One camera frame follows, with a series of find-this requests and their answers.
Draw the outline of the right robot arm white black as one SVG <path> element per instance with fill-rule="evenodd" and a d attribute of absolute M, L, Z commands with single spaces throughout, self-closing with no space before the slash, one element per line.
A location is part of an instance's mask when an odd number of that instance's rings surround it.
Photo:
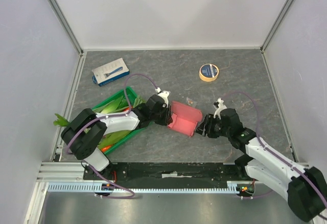
<path fill-rule="evenodd" d="M 306 168 L 272 148 L 255 131 L 243 126 L 235 109 L 207 114 L 195 131 L 208 138 L 227 138 L 243 152 L 235 161 L 235 176 L 265 184 L 302 221 L 309 222 L 326 210 L 326 180 L 322 172 L 314 166 Z"/>

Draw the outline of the pink paper box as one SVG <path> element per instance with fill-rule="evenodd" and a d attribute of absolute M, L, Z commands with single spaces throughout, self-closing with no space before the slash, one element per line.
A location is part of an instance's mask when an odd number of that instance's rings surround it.
<path fill-rule="evenodd" d="M 172 122 L 168 128 L 192 137 L 197 124 L 202 121 L 202 112 L 199 109 L 180 102 L 171 103 Z"/>

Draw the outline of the small clear plastic bag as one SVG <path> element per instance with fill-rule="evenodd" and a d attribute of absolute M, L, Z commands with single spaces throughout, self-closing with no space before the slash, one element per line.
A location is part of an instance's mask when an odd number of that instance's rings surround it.
<path fill-rule="evenodd" d="M 193 99 L 189 98 L 189 97 L 186 98 L 186 102 L 191 107 L 196 107 L 196 105 L 197 105 L 197 102 L 194 101 Z"/>

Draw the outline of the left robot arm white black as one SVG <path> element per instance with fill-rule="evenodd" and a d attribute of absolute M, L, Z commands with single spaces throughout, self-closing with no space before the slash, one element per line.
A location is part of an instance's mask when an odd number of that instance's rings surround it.
<path fill-rule="evenodd" d="M 98 148 L 104 135 L 120 131 L 136 131 L 150 123 L 167 126 L 172 122 L 169 91 L 152 95 L 145 103 L 120 113 L 95 113 L 92 109 L 82 110 L 61 133 L 66 148 L 71 150 L 78 160 L 84 160 L 95 170 L 101 180 L 112 174 L 110 161 Z"/>

